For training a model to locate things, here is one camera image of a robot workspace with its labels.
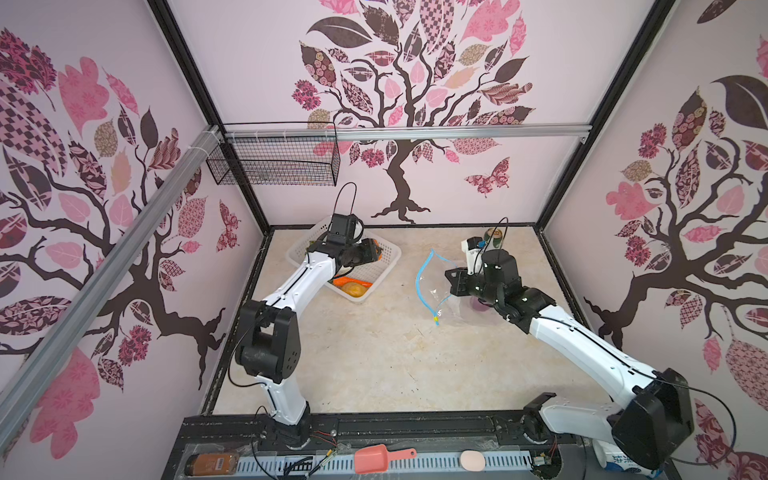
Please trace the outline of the orange bell pepper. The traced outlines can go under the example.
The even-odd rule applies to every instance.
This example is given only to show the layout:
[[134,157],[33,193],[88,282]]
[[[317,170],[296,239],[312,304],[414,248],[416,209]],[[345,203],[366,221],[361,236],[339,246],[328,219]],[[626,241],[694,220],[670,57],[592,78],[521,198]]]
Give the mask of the orange bell pepper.
[[383,249],[373,238],[364,238],[361,240],[360,257],[363,264],[374,263],[382,258]]

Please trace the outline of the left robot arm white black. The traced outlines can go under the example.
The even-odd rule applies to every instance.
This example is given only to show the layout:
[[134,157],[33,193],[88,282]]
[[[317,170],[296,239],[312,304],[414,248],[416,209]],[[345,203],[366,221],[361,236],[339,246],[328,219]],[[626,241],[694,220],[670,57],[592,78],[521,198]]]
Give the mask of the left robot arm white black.
[[272,417],[282,425],[297,426],[309,412],[292,378],[301,355],[301,314],[322,287],[381,258],[381,247],[364,236],[364,229],[353,214],[332,215],[329,226],[306,247],[296,271],[265,299],[250,300],[240,309],[244,331],[234,361],[266,389]]

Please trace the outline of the clear zip top bag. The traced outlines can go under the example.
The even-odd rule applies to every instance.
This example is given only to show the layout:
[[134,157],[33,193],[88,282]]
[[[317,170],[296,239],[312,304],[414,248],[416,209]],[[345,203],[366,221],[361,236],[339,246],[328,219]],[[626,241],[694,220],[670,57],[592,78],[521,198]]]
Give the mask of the clear zip top bag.
[[437,326],[491,327],[499,320],[491,309],[476,312],[470,307],[471,296],[457,297],[450,294],[445,271],[464,266],[464,263],[456,263],[430,249],[415,277],[416,295]]

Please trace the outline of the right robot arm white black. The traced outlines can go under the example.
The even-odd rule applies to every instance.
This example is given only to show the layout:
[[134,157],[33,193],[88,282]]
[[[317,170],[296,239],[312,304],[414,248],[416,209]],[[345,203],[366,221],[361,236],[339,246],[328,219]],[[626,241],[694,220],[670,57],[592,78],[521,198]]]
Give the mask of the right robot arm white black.
[[543,394],[534,409],[552,433],[573,434],[617,447],[647,470],[658,470],[692,435],[687,380],[621,352],[571,317],[553,298],[523,284],[516,259],[503,249],[468,254],[467,267],[449,269],[450,293],[474,297],[504,321],[558,351],[609,397],[580,403]]

